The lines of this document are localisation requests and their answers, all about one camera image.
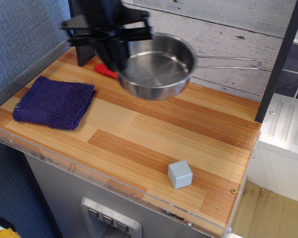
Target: control panel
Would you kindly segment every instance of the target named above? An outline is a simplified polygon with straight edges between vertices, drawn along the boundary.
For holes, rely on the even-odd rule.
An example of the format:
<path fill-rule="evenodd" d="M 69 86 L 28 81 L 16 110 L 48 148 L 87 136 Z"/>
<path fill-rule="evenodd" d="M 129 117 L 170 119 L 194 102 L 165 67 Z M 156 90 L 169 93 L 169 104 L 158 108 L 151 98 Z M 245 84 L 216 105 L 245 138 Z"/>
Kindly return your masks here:
<path fill-rule="evenodd" d="M 81 200 L 81 208 L 91 238 L 110 237 L 142 238 L 142 225 L 114 209 L 87 197 Z"/>

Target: red object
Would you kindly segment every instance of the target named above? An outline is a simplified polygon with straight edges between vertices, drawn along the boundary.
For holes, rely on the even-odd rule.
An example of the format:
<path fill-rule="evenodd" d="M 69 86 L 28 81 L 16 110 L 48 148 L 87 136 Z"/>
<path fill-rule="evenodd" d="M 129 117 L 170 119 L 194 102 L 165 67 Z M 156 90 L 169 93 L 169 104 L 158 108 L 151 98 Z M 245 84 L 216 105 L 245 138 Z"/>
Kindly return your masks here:
<path fill-rule="evenodd" d="M 118 79 L 118 73 L 109 70 L 106 67 L 106 65 L 103 63 L 99 63 L 99 64 L 95 65 L 94 69 L 96 70 L 97 73 L 105 74 L 105 75 L 108 75 L 108 76 Z"/>

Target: stainless steel pot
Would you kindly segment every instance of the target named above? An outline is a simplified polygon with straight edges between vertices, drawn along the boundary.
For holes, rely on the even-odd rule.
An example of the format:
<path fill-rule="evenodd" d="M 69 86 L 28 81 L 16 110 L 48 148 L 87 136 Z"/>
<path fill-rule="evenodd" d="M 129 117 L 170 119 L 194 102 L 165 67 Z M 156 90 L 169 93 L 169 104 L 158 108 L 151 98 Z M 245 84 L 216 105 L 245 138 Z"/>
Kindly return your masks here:
<path fill-rule="evenodd" d="M 260 61 L 246 58 L 197 57 L 183 40 L 157 33 L 153 40 L 129 43 L 127 68 L 119 71 L 119 81 L 132 95 L 148 100 L 164 100 L 180 94 L 196 68 L 260 69 Z M 254 60 L 256 67 L 197 66 L 197 58 Z"/>

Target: metal pot handle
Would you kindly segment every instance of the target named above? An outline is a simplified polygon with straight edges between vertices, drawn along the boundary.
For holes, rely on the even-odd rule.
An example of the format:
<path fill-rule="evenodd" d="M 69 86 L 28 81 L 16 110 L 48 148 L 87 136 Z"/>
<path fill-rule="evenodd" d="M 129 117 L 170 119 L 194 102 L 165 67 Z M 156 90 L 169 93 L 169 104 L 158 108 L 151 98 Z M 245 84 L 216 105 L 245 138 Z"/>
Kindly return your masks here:
<path fill-rule="evenodd" d="M 234 57 L 219 57 L 219 56 L 198 56 L 198 58 L 209 58 L 209 59 L 224 59 L 224 60 L 249 60 L 256 61 L 256 67 L 235 67 L 235 66 L 197 66 L 197 68 L 234 68 L 234 69 L 261 69 L 262 63 L 258 59 L 249 58 L 234 58 Z"/>

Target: dish cloth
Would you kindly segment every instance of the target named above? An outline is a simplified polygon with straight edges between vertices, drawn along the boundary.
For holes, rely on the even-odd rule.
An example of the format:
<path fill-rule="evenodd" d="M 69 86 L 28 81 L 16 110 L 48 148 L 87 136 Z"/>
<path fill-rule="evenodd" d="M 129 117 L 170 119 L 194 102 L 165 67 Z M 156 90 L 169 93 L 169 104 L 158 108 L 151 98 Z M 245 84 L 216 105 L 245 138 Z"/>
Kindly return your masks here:
<path fill-rule="evenodd" d="M 50 80 L 40 76 L 15 106 L 16 121 L 74 130 L 87 111 L 94 85 Z"/>

